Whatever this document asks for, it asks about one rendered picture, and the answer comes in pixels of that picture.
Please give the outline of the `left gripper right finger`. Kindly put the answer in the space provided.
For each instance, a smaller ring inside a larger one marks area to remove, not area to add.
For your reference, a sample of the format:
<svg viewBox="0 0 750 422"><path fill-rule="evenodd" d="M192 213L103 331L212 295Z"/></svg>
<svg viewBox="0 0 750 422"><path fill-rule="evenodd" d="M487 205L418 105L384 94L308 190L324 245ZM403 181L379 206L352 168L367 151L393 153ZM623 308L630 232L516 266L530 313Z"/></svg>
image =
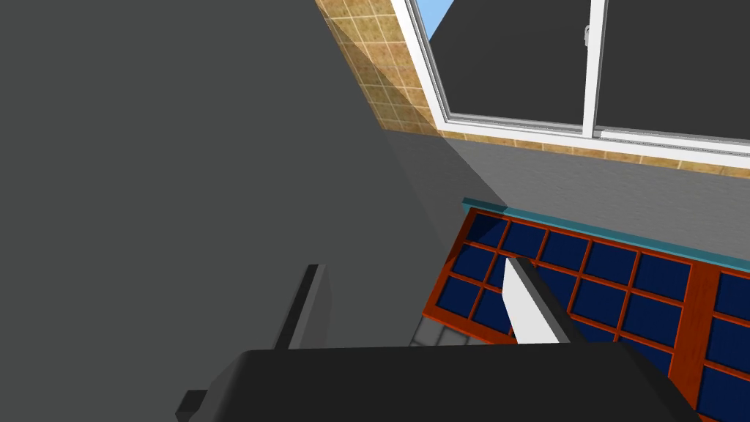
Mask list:
<svg viewBox="0 0 750 422"><path fill-rule="evenodd" d="M520 344L586 342L529 259L505 259L502 299Z"/></svg>

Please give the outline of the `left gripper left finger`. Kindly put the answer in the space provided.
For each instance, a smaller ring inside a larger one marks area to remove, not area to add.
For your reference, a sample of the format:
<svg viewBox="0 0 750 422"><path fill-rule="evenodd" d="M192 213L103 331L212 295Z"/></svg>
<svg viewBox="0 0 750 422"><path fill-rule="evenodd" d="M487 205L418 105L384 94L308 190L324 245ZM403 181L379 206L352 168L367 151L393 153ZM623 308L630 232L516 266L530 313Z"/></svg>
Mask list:
<svg viewBox="0 0 750 422"><path fill-rule="evenodd" d="M330 279L323 264L307 266L274 349L322 349L330 324Z"/></svg>

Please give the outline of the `red cabinet with blue panes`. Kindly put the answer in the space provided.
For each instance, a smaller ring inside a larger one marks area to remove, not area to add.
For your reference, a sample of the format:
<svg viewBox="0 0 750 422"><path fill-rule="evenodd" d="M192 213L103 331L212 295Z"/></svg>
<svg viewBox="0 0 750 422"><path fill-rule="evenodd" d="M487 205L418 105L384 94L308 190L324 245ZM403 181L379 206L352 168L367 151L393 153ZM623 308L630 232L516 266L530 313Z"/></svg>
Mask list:
<svg viewBox="0 0 750 422"><path fill-rule="evenodd" d="M630 344L702 422L750 422L750 260L474 199L412 338L512 344L501 297L527 258L592 341Z"/></svg>

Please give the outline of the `white framed window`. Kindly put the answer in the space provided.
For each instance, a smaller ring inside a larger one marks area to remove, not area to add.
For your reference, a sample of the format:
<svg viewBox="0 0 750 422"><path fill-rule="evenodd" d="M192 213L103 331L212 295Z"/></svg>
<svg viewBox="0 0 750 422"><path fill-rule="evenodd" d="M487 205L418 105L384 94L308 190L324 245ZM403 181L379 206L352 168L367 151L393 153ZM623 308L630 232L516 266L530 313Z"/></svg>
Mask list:
<svg viewBox="0 0 750 422"><path fill-rule="evenodd" d="M437 129L750 178L750 0L391 0Z"/></svg>

